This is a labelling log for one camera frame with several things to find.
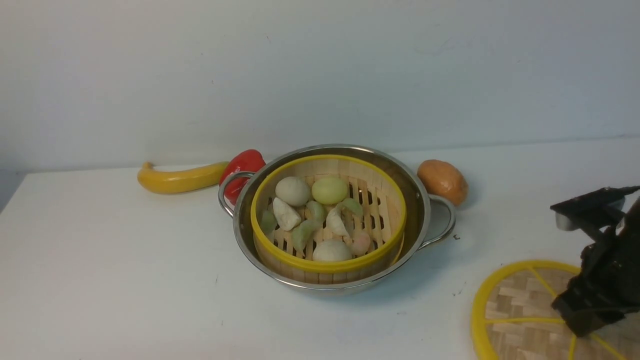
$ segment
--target woven bamboo lid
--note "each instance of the woven bamboo lid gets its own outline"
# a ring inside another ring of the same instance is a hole
[[[480,287],[472,310],[479,359],[640,359],[640,314],[577,339],[551,308],[580,269],[551,261],[502,267]]]

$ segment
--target white table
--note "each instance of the white table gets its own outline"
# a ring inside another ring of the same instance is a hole
[[[135,168],[31,174],[0,215],[0,358],[474,358],[468,318],[482,280],[524,259],[579,264],[588,237],[557,230],[549,206],[640,184],[639,154],[637,138],[393,154],[463,171],[459,239],[333,299],[254,268],[217,187],[154,195]]]

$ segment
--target toy banana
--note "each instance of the toy banana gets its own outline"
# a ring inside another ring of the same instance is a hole
[[[146,162],[138,171],[138,182],[154,193],[182,193],[206,188],[219,183],[229,162],[207,165],[182,171],[156,171]]]

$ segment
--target toy bell pepper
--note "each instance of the toy bell pepper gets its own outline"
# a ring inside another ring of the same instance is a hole
[[[234,172],[256,172],[260,170],[264,165],[264,159],[262,158],[262,154],[258,150],[245,150],[238,154],[231,161],[229,161],[229,165],[227,165],[227,168],[220,177],[220,183],[222,183],[227,178],[227,176],[233,174]],[[247,181],[249,181],[249,179],[240,178],[235,179],[229,183],[229,185],[225,189],[225,197],[227,198],[229,203],[231,203],[231,205],[236,205],[238,196],[240,195],[240,192],[242,191],[242,188]]]

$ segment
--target toy food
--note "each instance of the toy food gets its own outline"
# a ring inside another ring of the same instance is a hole
[[[462,173],[448,162],[427,160],[418,168],[418,178],[428,193],[439,195],[455,206],[467,198],[469,185]]]

